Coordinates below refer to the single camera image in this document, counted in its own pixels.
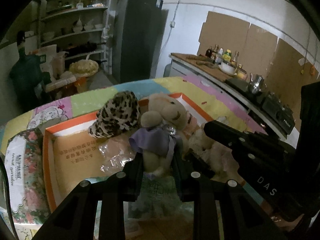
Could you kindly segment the pink plush bear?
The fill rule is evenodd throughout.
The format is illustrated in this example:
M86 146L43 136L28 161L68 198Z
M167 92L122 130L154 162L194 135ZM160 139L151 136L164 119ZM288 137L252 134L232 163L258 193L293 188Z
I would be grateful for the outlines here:
M215 173L212 180L226 182L230 179L243 183L238 174L239 164L232 156L231 149L207 137L203 129L196 130L189 138L189 147Z

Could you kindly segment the pink toy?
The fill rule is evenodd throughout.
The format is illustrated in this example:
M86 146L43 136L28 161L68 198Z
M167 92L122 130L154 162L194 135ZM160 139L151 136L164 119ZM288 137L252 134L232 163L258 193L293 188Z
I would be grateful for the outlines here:
M103 156L101 170L107 174L114 174L123 170L125 164L135 158L129 137L125 134L112 137L99 145Z

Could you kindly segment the teddy bear purple dress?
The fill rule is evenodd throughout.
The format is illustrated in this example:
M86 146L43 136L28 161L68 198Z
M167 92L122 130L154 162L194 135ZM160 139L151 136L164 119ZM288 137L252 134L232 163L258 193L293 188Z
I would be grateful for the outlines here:
M188 139L183 133L187 122L188 111L178 100L163 93L149 96L141 128L129 138L131 148L143 156L149 179L167 176L174 154L184 157L188 152Z

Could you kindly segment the leopard print cloth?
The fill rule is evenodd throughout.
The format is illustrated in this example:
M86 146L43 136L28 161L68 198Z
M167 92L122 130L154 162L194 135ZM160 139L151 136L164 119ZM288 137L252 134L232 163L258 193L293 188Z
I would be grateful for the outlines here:
M134 92L118 92L96 113L96 121L88 128L88 133L94 138L116 137L138 128L140 117L140 106Z

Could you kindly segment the green patterned wipes pack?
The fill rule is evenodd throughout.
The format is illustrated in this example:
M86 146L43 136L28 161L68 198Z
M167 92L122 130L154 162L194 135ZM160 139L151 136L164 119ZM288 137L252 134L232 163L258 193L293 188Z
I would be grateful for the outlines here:
M143 176L140 195L128 202L127 217L134 220L183 218L193 220L194 203L182 202L177 194L173 177L151 180Z

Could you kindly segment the black gas stove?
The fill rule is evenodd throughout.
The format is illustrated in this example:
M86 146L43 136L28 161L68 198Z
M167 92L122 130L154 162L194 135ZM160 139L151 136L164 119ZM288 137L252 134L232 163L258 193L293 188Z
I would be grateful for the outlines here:
M285 135L291 134L295 127L295 121L293 119L293 111L288 105L284 105L274 93L267 92L263 94L261 107Z

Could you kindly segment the orange cardboard box tray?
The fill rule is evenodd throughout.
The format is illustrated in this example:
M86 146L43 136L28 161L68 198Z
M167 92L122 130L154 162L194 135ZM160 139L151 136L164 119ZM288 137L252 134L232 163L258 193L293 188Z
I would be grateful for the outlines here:
M87 178L109 176L134 157L131 132L94 138L88 128L96 113L48 127L43 139L43 173L49 208L54 211L76 185Z

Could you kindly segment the colourful cartoon bed sheet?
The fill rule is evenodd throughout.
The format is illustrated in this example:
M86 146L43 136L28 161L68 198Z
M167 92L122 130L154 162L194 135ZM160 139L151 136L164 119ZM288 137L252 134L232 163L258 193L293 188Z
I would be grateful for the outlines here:
M176 168L189 148L185 137L205 122L221 120L227 110L218 97L184 78L156 83L181 91L154 93L153 81L144 80L146 96L140 99L126 83L92 112L12 137L1 161L10 220L18 220L22 211L27 220L44 216L35 239L124 239L124 203L137 200L146 161L135 152L122 170L92 183L103 176L99 143L136 132L145 114L164 112L167 117L152 133L153 144L164 150L164 166Z

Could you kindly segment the steel kettle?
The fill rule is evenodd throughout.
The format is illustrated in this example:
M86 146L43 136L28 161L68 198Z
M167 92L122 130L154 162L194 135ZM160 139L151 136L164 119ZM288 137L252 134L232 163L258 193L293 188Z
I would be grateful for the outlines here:
M267 88L267 85L265 83L265 79L261 75L253 75L250 74L250 81L248 83L248 91L251 94L257 94L259 92L262 92Z

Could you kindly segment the floral tissue pack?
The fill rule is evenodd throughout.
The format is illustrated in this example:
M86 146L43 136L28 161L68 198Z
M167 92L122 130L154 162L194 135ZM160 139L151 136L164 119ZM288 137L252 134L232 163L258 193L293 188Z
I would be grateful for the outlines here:
M44 185L42 144L43 134L38 128L22 131L8 142L4 165L15 223L42 225L50 216Z

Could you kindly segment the kitchen counter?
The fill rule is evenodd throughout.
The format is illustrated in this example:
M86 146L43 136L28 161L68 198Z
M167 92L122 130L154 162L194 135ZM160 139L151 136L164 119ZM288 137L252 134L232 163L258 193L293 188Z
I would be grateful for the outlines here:
M204 86L212 87L223 95L228 100L226 105L234 104L243 112L246 111L265 132L271 133L288 143L295 144L298 141L299 132L296 128L290 134L285 134L266 113L227 84L226 80L231 77L223 73L217 66L210 68L204 62L199 66L196 64L196 60L192 59L193 55L189 54L172 53L169 57L171 58L170 76L197 79Z

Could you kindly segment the condiment bottles group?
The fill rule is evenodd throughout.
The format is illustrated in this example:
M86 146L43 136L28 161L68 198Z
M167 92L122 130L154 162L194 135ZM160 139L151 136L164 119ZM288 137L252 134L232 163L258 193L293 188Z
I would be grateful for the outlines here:
M233 67L242 68L242 64L238 62L239 52L236 50L233 54L231 50L224 50L217 44L215 47L209 47L206 50L205 56L210 58L213 64L230 63Z

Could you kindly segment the dark grey refrigerator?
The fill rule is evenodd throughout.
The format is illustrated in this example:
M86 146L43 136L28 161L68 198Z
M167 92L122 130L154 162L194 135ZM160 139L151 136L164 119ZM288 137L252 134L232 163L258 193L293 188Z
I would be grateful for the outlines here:
M118 0L112 49L112 75L117 83L150 77L162 6L162 0Z

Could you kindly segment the metal storage shelf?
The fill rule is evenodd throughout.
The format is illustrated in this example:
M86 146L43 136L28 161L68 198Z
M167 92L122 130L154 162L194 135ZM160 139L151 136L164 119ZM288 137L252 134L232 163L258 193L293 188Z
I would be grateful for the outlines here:
M108 72L111 64L112 0L40 0L39 47L66 52L67 65L92 59Z

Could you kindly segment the cardboard wall panels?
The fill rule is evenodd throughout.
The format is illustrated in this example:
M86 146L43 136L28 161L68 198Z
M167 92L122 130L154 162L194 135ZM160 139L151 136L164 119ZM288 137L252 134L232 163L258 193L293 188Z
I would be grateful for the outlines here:
M293 111L300 109L303 85L314 83L318 72L313 58L298 52L285 40L244 20L208 12L199 36L198 54L219 46L239 53L246 72L262 75L268 89Z

